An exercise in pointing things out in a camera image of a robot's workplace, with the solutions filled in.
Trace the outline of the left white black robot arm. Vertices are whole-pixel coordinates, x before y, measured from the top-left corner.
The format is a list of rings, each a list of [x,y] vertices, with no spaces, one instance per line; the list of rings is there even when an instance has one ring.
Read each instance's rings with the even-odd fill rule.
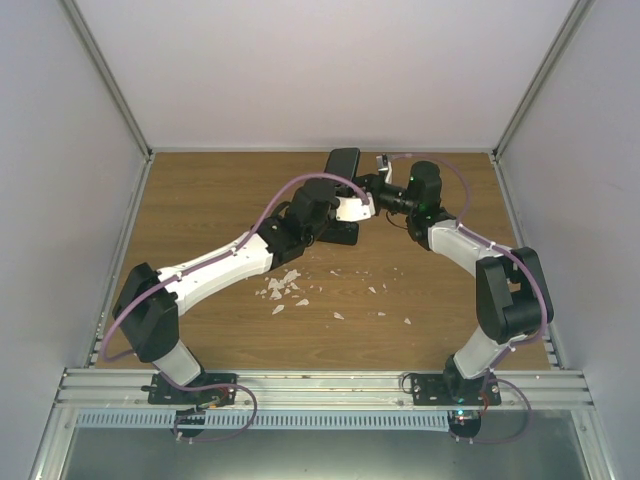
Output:
[[[335,217],[339,186],[351,181],[331,173],[298,176],[285,214],[268,204],[249,231],[231,243],[174,267],[142,263],[129,273],[103,341],[121,330],[131,353],[155,366],[185,404],[203,398],[204,368],[180,338],[179,319],[191,307],[237,282],[300,257]]]

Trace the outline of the black phone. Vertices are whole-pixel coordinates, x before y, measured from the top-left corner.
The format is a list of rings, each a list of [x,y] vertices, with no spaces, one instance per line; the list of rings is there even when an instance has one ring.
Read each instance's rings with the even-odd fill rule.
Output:
[[[324,172],[347,180],[357,174],[361,151],[357,147],[333,149],[328,156]]]
[[[319,242],[354,246],[359,236],[356,222],[333,222],[318,237]]]

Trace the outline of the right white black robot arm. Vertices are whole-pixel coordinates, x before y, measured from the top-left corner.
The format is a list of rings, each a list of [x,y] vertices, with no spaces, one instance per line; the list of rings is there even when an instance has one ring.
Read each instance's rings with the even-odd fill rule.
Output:
[[[520,345],[545,335],[553,305],[538,254],[529,247],[510,249],[467,228],[441,204],[438,165],[414,163],[406,187],[392,184],[391,160],[382,155],[375,174],[355,178],[376,211],[402,214],[411,239],[441,255],[475,280],[478,326],[466,344],[446,361],[443,393],[464,405],[481,395],[497,365]]]

